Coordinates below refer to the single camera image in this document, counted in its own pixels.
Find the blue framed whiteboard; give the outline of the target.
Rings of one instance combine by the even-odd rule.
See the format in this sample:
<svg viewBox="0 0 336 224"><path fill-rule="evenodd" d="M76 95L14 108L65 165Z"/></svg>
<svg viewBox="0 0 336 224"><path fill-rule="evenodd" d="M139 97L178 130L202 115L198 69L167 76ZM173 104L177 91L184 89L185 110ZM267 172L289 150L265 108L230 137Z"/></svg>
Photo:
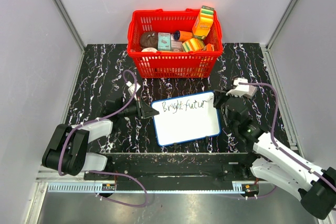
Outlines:
<svg viewBox="0 0 336 224"><path fill-rule="evenodd" d="M151 107L160 113L153 117L158 145L218 136L221 133L218 110L213 107L214 100L206 101L213 96L213 91L207 91L154 101Z"/></svg>

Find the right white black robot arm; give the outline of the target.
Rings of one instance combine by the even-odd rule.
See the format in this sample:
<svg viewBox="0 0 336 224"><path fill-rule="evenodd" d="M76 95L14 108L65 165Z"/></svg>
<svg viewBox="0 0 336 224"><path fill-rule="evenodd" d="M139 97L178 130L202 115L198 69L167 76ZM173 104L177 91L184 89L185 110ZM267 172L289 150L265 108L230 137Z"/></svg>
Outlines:
<svg viewBox="0 0 336 224"><path fill-rule="evenodd" d="M256 177L274 184L298 199L309 214L320 220L335 210L333 167L323 169L276 140L249 116L241 98L216 90L213 106L221 111L226 126L248 153L248 159L238 168L241 178Z"/></svg>

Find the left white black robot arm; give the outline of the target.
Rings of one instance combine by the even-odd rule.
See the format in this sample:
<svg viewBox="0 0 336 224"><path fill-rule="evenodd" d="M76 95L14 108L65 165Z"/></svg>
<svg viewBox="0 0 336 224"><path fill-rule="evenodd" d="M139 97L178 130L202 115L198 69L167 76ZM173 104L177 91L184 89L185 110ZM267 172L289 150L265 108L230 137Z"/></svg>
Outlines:
<svg viewBox="0 0 336 224"><path fill-rule="evenodd" d="M110 135L121 118L147 119L159 114L141 98L127 103L122 98L107 100L101 110L102 117L87 124L57 125L41 163L45 168L61 171L62 176L95 171L101 179L109 179L114 172L113 166L105 155L88 152L88 144Z"/></svg>

